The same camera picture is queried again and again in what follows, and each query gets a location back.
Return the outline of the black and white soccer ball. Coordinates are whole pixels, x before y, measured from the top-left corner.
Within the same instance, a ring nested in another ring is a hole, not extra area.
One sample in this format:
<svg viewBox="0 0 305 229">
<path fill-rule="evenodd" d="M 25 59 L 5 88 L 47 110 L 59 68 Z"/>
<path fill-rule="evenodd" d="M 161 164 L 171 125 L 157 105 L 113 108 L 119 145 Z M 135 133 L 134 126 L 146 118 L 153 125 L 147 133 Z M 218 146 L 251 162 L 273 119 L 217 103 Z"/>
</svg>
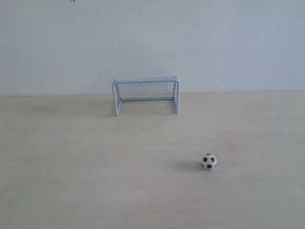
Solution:
<svg viewBox="0 0 305 229">
<path fill-rule="evenodd" d="M 205 169 L 212 169 L 215 168 L 217 165 L 217 159 L 214 155 L 212 154 L 206 154 L 203 156 L 202 161 L 201 161 L 202 166 Z"/>
</svg>

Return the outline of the white miniature soccer goal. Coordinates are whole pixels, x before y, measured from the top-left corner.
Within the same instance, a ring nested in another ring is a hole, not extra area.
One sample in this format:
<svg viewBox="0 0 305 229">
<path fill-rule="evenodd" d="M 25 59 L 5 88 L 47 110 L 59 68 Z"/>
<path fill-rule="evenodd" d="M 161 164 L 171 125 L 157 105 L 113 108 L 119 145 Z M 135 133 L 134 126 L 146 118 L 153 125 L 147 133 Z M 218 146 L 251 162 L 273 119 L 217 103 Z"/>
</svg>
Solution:
<svg viewBox="0 0 305 229">
<path fill-rule="evenodd" d="M 171 100 L 176 113 L 180 110 L 180 81 L 177 76 L 114 79 L 112 94 L 115 114 L 123 102 Z"/>
</svg>

